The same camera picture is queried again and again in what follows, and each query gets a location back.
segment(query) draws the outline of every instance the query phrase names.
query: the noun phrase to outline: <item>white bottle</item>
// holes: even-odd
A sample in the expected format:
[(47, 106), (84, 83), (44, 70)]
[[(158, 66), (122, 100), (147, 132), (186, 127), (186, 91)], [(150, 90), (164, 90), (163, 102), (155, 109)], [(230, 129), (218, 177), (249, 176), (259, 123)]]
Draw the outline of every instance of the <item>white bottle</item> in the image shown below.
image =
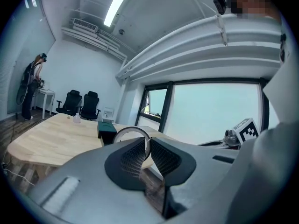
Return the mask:
[(73, 118), (73, 122), (77, 123), (77, 124), (81, 122), (81, 118), (79, 116), (79, 113), (76, 113), (76, 115)]

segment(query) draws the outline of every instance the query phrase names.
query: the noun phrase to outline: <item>black window frame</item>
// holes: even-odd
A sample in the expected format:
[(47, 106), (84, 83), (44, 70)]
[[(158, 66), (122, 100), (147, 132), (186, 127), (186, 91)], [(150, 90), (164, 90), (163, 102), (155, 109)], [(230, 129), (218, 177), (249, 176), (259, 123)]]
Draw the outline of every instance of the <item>black window frame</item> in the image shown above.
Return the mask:
[[(235, 83), (235, 84), (258, 84), (260, 87), (261, 99), (262, 99), (262, 120), (261, 120), (261, 132), (269, 127), (269, 100), (263, 92), (264, 87), (269, 82), (268, 79), (265, 78), (237, 78), (237, 77), (228, 77), (228, 78), (204, 78), (204, 79), (192, 79), (192, 80), (182, 80), (182, 81), (169, 81), (167, 83), (154, 84), (154, 85), (146, 85), (143, 91), (141, 103), (138, 110), (138, 115), (136, 118), (135, 126), (138, 125), (140, 116), (145, 117), (147, 119), (153, 120), (160, 124), (159, 132), (163, 133), (165, 124), (167, 121), (167, 116), (169, 112), (169, 107), (171, 103), (172, 91), (174, 85), (180, 84), (208, 84), (208, 83)], [(155, 90), (164, 90), (167, 89), (164, 105), (162, 109), (161, 118), (148, 115), (142, 113), (142, 107), (144, 107), (146, 103), (146, 97), (149, 91)]]

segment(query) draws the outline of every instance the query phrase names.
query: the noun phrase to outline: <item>wooden floor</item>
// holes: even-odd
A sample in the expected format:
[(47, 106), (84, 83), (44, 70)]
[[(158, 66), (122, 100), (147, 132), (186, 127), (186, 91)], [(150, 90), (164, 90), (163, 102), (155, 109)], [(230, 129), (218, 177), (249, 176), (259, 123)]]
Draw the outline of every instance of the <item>wooden floor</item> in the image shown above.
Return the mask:
[[(42, 119), (42, 111), (40, 110), (33, 110), (31, 112), (31, 115), (33, 116), (32, 120), (25, 120), (21, 115), (18, 115), (17, 120), (15, 116), (13, 116), (0, 122), (1, 161), (3, 160), (6, 148), (13, 140), (18, 138), (20, 135), (25, 133), (30, 128), (51, 117), (48, 113), (46, 113), (45, 119)], [(9, 155), (5, 155), (4, 162), (6, 164), (10, 162)], [(6, 168), (11, 171), (13, 171), (14, 169), (12, 163), (10, 163)], [(24, 164), (22, 168), (18, 171), (18, 174), (24, 176), (28, 168), (29, 164)], [(12, 186), (25, 194), (29, 192), (33, 185), (36, 185), (39, 181), (39, 176), (35, 170), (30, 178), (30, 182), (33, 185), (29, 185), (28, 188), (24, 188), (25, 184), (27, 184), (28, 186), (28, 183), (22, 177), (16, 176), (7, 171), (6, 173)], [(144, 169), (141, 171), (140, 179), (146, 184), (147, 190), (145, 195), (147, 200), (158, 212), (162, 213), (164, 203), (164, 186), (162, 185), (162, 181), (158, 179), (149, 169)]]

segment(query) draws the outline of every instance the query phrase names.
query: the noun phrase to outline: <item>black pants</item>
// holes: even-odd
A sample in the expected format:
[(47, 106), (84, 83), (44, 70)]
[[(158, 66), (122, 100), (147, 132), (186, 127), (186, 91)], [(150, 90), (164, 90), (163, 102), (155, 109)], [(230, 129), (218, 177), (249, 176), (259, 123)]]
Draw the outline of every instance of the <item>black pants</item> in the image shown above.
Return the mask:
[(31, 118), (30, 108), (32, 103), (33, 94), (36, 91), (37, 88), (37, 82), (34, 81), (33, 83), (28, 85), (28, 92), (24, 99), (23, 106), (22, 106), (22, 116), (25, 119)]

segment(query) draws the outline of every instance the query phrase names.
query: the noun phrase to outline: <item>black office chair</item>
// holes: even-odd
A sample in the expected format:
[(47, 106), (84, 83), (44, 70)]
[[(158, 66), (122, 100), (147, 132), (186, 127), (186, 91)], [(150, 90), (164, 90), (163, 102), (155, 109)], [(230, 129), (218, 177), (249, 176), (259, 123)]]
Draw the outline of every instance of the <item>black office chair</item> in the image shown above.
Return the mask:
[(84, 105), (83, 108), (80, 106), (80, 115), (81, 117), (87, 119), (87, 120), (92, 120), (92, 119), (97, 119), (99, 112), (101, 110), (98, 110), (98, 113), (95, 113), (95, 110), (97, 108), (99, 102), (98, 94), (95, 92), (88, 92), (87, 95), (84, 95)]
[(64, 113), (74, 116), (78, 112), (78, 105), (81, 99), (82, 96), (80, 95), (79, 91), (71, 90), (71, 92), (67, 93), (66, 100), (62, 108), (60, 108), (61, 101), (57, 100), (58, 108), (56, 109), (56, 111), (58, 113)]

